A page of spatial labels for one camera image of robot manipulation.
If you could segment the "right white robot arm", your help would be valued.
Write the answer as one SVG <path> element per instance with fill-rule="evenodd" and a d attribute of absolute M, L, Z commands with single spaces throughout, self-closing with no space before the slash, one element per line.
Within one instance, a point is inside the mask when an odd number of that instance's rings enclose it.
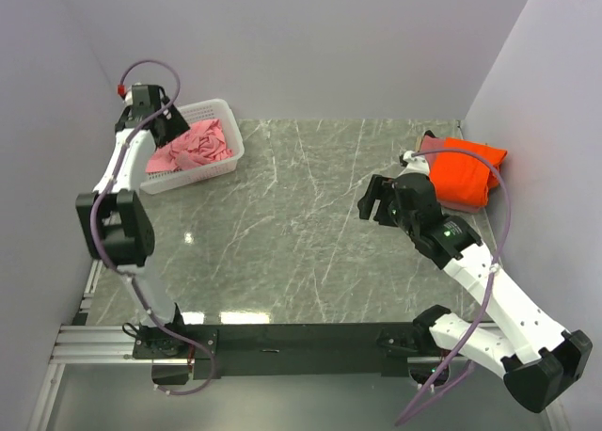
<path fill-rule="evenodd" d="M 546 314 L 499 265 L 481 236 L 459 215 L 442 212 L 430 179 L 425 152 L 405 152 L 396 178 L 372 175 L 358 201 L 359 216 L 405 232 L 415 249 L 457 281 L 479 304 L 467 322 L 450 310 L 433 306 L 413 325 L 413 344 L 425 355 L 442 349 L 447 356 L 421 385 L 398 418 L 405 423 L 430 406 L 421 398 L 440 398 L 458 384 L 437 387 L 436 379 L 458 355 L 467 358 L 469 374 L 480 365 L 502 379 L 519 405 L 544 411 L 583 375 L 593 344 L 582 331 L 569 331 Z"/>

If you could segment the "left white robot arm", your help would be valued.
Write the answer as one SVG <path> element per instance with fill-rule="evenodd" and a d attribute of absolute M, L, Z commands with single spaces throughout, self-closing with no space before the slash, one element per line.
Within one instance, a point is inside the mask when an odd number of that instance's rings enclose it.
<path fill-rule="evenodd" d="M 122 329 L 138 344 L 175 358 L 187 348 L 188 335 L 152 260 L 155 233 L 139 191 L 156 149 L 189 126 L 160 86 L 120 84 L 118 95 L 125 107 L 113 153 L 93 190 L 78 195 L 76 212 L 90 256 L 120 276 L 136 304 L 140 324 Z"/>

